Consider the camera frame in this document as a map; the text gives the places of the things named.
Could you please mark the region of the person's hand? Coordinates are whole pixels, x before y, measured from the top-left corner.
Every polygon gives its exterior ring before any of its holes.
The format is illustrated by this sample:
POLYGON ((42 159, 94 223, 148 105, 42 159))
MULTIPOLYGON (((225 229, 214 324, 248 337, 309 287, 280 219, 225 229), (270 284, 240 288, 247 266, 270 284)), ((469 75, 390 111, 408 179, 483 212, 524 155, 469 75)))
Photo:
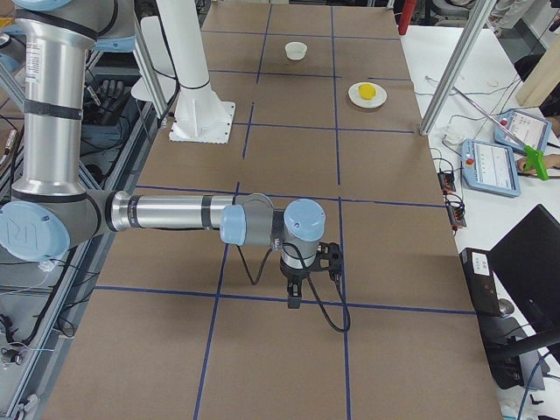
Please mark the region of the person's hand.
MULTIPOLYGON (((559 154, 549 154, 549 155, 545 155, 542 158, 542 162, 544 164, 544 166, 546 167, 546 169, 550 169, 550 168, 559 168, 560 166, 560 155, 559 154)), ((525 157, 521 157, 520 159, 518 159, 516 161, 518 170, 524 173, 529 173, 531 175, 536 175, 536 169, 533 168, 531 170, 527 170, 525 168, 526 166, 526 158, 525 157)))

